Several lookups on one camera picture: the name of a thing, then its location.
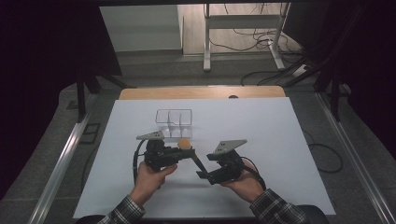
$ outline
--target white table surface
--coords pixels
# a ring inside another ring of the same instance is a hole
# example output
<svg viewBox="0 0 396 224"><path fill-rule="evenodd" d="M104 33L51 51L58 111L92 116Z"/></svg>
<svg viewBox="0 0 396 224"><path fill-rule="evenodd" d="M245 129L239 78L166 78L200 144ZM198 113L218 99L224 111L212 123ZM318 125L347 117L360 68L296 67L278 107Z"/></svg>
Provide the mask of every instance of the white table surface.
<svg viewBox="0 0 396 224"><path fill-rule="evenodd" d="M256 163L267 188L289 203L313 204L326 215L335 214L290 99L278 97L116 101L75 218L106 215L129 194L139 144L135 138L158 131L158 109L192 110L191 144L208 171L219 169L206 157L219 141L247 139L236 151ZM165 145L177 143L165 140ZM145 218L253 217L248 203L231 190L200 179L196 171L192 160L180 161L144 205Z"/></svg>

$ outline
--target gray floor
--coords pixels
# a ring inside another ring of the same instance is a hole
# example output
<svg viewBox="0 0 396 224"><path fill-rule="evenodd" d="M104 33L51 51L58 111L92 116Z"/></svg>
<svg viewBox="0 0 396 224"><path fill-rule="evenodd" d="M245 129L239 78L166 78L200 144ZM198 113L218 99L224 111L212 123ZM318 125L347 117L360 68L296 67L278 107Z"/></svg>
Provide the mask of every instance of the gray floor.
<svg viewBox="0 0 396 224"><path fill-rule="evenodd" d="M252 85L276 72L272 58L265 53L226 57L217 55L213 59L212 71L205 73L201 57L183 57L179 54L122 53L119 55L119 61L123 77L118 78L137 87L239 85L240 78L245 74L253 71L265 71L257 76L247 78L246 83ZM289 78L281 77L267 84L274 85ZM333 147L343 158L344 169L341 172L337 174L320 173L337 213L337 216L329 217L329 220L331 223L381 223L348 161L345 151L335 136L330 122L318 104L312 90L314 81L315 78L311 77L292 88L285 89L285 91L291 99L302 128L313 136L312 139L306 135L306 141ZM78 145L45 223L74 223L71 216L77 205L81 186L92 165L95 146L100 143L114 100L120 94L120 88L114 84L101 78L100 82L103 90L95 103L89 121L90 124L100 123L98 137L93 143ZM77 120L77 110L69 106L71 101L76 101L76 98L75 86L62 91L57 112L34 155L6 197L0 202L0 223L26 223L29 219ZM340 103L341 120L350 139L396 214L394 200L396 198L395 160L354 114L346 99L341 99ZM82 138L84 142L91 140L91 134L86 134ZM338 159L325 148L316 148L312 154L317 166L322 169L333 169L339 165ZM83 173L86 163L88 169Z"/></svg>

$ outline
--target wooden edge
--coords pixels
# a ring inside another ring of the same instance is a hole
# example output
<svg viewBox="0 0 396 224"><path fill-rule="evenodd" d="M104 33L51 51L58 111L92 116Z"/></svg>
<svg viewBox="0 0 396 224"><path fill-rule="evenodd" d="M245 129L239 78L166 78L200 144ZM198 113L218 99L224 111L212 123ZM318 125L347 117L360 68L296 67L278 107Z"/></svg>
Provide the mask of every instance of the wooden edge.
<svg viewBox="0 0 396 224"><path fill-rule="evenodd" d="M163 100L163 99L221 99L230 96L238 98L285 97L279 86L245 86L245 87L169 87L125 89L120 100Z"/></svg>

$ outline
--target black cable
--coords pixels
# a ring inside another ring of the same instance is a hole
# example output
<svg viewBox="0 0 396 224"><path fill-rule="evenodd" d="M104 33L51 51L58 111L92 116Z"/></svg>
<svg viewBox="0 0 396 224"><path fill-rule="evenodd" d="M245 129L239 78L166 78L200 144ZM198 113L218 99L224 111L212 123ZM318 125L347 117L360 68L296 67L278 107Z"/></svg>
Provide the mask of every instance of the black cable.
<svg viewBox="0 0 396 224"><path fill-rule="evenodd" d="M254 166L254 169L256 169L257 173L260 173L259 169L257 169L256 164L254 164L254 162L251 159L249 159L248 157L241 157L241 159L245 159L247 161L250 161L250 163Z"/></svg>
<svg viewBox="0 0 396 224"><path fill-rule="evenodd" d="M267 34L266 32L252 33L252 34L245 34L245 33L239 33L239 32L236 32L236 33L239 35L265 35L265 34Z"/></svg>
<svg viewBox="0 0 396 224"><path fill-rule="evenodd" d="M257 45L258 45L260 42L263 42L263 41L265 41L265 40L260 40L260 41L258 41L255 45L253 45L252 47L247 48L247 49L233 49L233 48L228 47L228 46L225 46L225 45L215 44L215 43L212 42L212 40L211 40L210 38L209 38L209 41L210 41L210 43L211 43L212 45L214 45L214 46L223 47L223 48L226 48L226 49L232 49L232 50L236 50L236 51L246 51L246 50L253 49L254 47L257 47Z"/></svg>
<svg viewBox="0 0 396 224"><path fill-rule="evenodd" d="M286 59L286 58L285 58L285 55L282 54L282 53L279 53L279 55L280 55L280 57L282 58L282 60L285 61L285 62L287 62L287 63L296 63L296 62L297 62L297 61L296 61L296 62L291 62L291 61L289 61L289 59Z"/></svg>
<svg viewBox="0 0 396 224"><path fill-rule="evenodd" d="M257 6L258 6L259 4L258 3L256 3L256 6L253 8L253 10L251 10L250 11L250 15L251 15L251 13L253 13L254 12L254 10L257 8Z"/></svg>
<svg viewBox="0 0 396 224"><path fill-rule="evenodd" d="M274 76L266 77L266 78L262 79L261 81L259 81L259 83L257 83L257 86L260 86L264 81L271 80L275 77L282 77L283 75L287 74L289 72L289 70L295 68L298 65L301 65L304 62L304 60L305 60L305 58L301 58L296 63L292 64L291 66L289 66L287 69L283 70L282 72L280 72Z"/></svg>
<svg viewBox="0 0 396 224"><path fill-rule="evenodd" d="M250 11L250 15L251 15L251 13L253 13L253 11L257 8L257 5L258 5L258 4L256 4L256 6L253 8L253 10ZM233 29L233 32L236 33L236 34L238 34L238 35L253 35L253 39L254 39L254 34L256 33L256 30L257 30L257 29L254 29L253 34L243 34L243 33L239 33L239 32L236 32L235 29Z"/></svg>
<svg viewBox="0 0 396 224"><path fill-rule="evenodd" d="M87 171L87 167L88 167L88 163L90 162L94 152L99 148L99 145L97 145L96 147L93 148L93 151L90 153L90 156L88 157L88 159L85 161L84 164L84 169L82 170L82 176L81 176L81 193L84 189L84 185L85 185L85 172Z"/></svg>
<svg viewBox="0 0 396 224"><path fill-rule="evenodd" d="M251 169L250 167L246 166L245 164L242 166L242 168L244 170L250 172L251 174L253 174L257 178L257 180L259 181L260 185L262 186L262 189L264 189L264 190L267 189L267 187L265 186L265 182L262 179L262 177L260 176L258 171L255 171L255 170Z"/></svg>
<svg viewBox="0 0 396 224"><path fill-rule="evenodd" d="M142 145L143 145L143 143L145 141L146 140L140 141L139 146L137 146L137 149L134 152L134 164L133 164L133 167L132 167L132 169L134 170L134 183L136 183L136 179L137 179L137 158L139 157L139 150L140 150L140 148L142 147Z"/></svg>
<svg viewBox="0 0 396 224"><path fill-rule="evenodd" d="M340 161L340 167L338 167L337 169L334 170L323 170L318 168L319 171L323 172L323 173L327 173L327 174L335 174L340 172L343 168L344 168L344 161L343 158L341 157L340 154L338 154L338 152L335 151L335 149L333 149L332 147L328 147L326 145L320 144L320 143L313 143L313 144L308 144L309 149L312 151L314 147L326 147L327 149L329 149L332 153L334 153L339 161Z"/></svg>
<svg viewBox="0 0 396 224"><path fill-rule="evenodd" d="M312 142L315 143L315 139L314 136L312 136L311 133L307 132L305 129L301 128L301 130L303 130L304 133L308 134L308 136L311 138Z"/></svg>
<svg viewBox="0 0 396 224"><path fill-rule="evenodd" d="M283 37L283 38L286 38L285 47L286 47L286 49L287 49L290 53L302 54L302 53L300 53L300 52L295 52L295 51L289 49L289 45L288 45L288 44L289 44L289 39L288 39L288 37L287 37L286 35L279 34L279 36L281 36L281 37Z"/></svg>
<svg viewBox="0 0 396 224"><path fill-rule="evenodd" d="M241 164L241 163L239 163L239 162L234 162L234 161L218 161L218 162L229 163L229 164L232 164L232 165L237 166L237 167L240 168L240 169L243 169L243 170L246 170L246 171L250 172L250 173L253 174L254 177L256 177L256 179L259 181L260 185L262 186L262 189L266 189L265 182L264 182L264 180L262 179L262 177L260 176L259 170L257 169L257 167L256 167L256 165L254 164L254 162L253 162L252 160L246 158L246 157L241 157L241 158L249 160L249 161L253 164L253 166L255 167L256 170L253 170L252 168L246 166L244 163Z"/></svg>
<svg viewBox="0 0 396 224"><path fill-rule="evenodd" d="M225 12L227 13L227 15L228 15L228 9L227 9L227 5L225 5L224 4L224 8L225 8Z"/></svg>
<svg viewBox="0 0 396 224"><path fill-rule="evenodd" d="M277 72L271 72L271 71L251 72L251 73L249 73L249 74L247 74L247 75L244 75L244 76L241 78L241 85L242 85L242 86L245 86L245 84L244 84L244 79L245 79L245 78L250 77L251 75L254 75L254 74L259 74L259 73L277 73Z"/></svg>

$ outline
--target metal post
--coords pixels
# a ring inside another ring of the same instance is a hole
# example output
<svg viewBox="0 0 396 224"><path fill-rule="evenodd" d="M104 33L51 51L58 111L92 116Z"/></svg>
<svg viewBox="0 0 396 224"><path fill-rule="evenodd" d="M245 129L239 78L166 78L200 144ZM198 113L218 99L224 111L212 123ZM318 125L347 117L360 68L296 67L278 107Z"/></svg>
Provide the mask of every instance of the metal post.
<svg viewBox="0 0 396 224"><path fill-rule="evenodd" d="M274 57L274 61L278 70L284 70L285 65L277 52L277 43L279 42L280 32L282 32L283 24L285 23L287 11L289 10L289 4L287 3L284 8L281 8L279 23L276 28L276 33L273 41L268 41L269 49Z"/></svg>
<svg viewBox="0 0 396 224"><path fill-rule="evenodd" d="M204 71L210 71L210 40L209 40L209 27L210 27L210 13L209 4L206 4L205 14L205 51L204 51Z"/></svg>

